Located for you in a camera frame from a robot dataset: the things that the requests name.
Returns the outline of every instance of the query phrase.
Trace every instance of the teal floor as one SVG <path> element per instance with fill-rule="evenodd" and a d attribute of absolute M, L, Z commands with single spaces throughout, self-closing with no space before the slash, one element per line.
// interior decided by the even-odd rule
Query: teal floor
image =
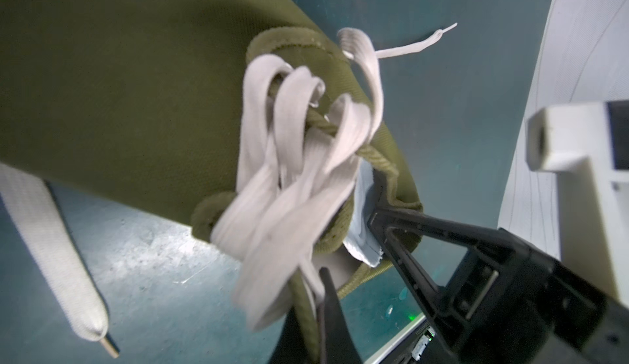
<path fill-rule="evenodd" d="M 421 54 L 381 62 L 385 121 L 426 211 L 496 226 L 550 0 L 294 0 L 330 37 L 360 28 L 376 48 L 459 26 Z M 245 328 L 230 303 L 238 263 L 189 228 L 53 186 L 109 309 L 119 363 L 264 363 L 280 324 Z M 444 278 L 459 257 L 434 242 L 416 256 Z M 75 337 L 0 207 L 0 357 L 11 363 L 111 363 Z M 393 271 L 342 301 L 363 358 L 419 309 Z"/>

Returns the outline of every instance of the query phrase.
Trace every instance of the light blue fabric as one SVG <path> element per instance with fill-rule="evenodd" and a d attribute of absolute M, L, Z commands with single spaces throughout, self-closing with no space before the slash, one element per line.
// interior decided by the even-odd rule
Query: light blue fabric
<path fill-rule="evenodd" d="M 373 193 L 373 167 L 366 160 L 362 160 L 354 190 L 352 221 L 343 244 L 351 256 L 371 267 L 378 266 L 382 259 L 382 248 L 367 227 L 367 219 L 376 201 Z"/>

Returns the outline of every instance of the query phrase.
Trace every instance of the shoelace loop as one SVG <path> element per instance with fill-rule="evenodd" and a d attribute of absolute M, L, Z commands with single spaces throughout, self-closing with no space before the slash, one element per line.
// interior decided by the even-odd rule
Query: shoelace loop
<path fill-rule="evenodd" d="M 286 283 L 298 268 L 314 301 L 323 300 L 325 289 L 311 261 L 313 246 L 353 190 L 360 161 L 356 151 L 381 124 L 384 94 L 378 58 L 421 51 L 455 26 L 419 43 L 379 52 L 361 30 L 341 29 L 340 47 L 364 72 L 373 106 L 340 95 L 326 115 L 338 128 L 334 134 L 315 127 L 306 131 L 308 108 L 325 92 L 323 81 L 307 67 L 293 69 L 273 54 L 248 65 L 238 195 L 214 226 L 211 241 L 242 261 L 232 297 L 245 309 L 250 328 L 263 328 L 287 311 L 291 299 Z M 271 98 L 269 88 L 277 77 L 281 84 Z"/>

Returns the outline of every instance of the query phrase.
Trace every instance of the olive green fabric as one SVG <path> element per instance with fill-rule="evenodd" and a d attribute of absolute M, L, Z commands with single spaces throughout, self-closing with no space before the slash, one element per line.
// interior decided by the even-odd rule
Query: olive green fabric
<path fill-rule="evenodd" d="M 201 199 L 234 188 L 251 40 L 280 26 L 320 34 L 291 0 L 0 5 L 0 160 L 186 224 Z M 365 99 L 347 62 L 280 55 L 321 76 L 328 100 L 345 88 Z M 391 135 L 377 138 L 403 172 L 400 197 L 415 201 Z"/>

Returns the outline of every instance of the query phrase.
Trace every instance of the white plastic part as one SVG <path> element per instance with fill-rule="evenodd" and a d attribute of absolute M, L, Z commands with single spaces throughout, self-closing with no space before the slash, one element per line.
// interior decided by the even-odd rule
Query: white plastic part
<path fill-rule="evenodd" d="M 629 171 L 613 166 L 607 103 L 540 110 L 528 122 L 526 162 L 557 173 L 562 263 L 629 306 Z"/>
<path fill-rule="evenodd" d="M 370 267 L 376 267 L 382 259 L 382 248 L 378 240 L 373 236 L 367 226 L 366 216 L 371 215 L 375 206 L 373 195 L 370 189 L 373 187 L 373 167 L 366 160 L 360 161 L 358 169 L 358 179 L 354 188 L 354 210 L 352 221 L 347 230 L 347 236 L 343 240 L 345 249 L 350 255 L 366 263 Z"/>

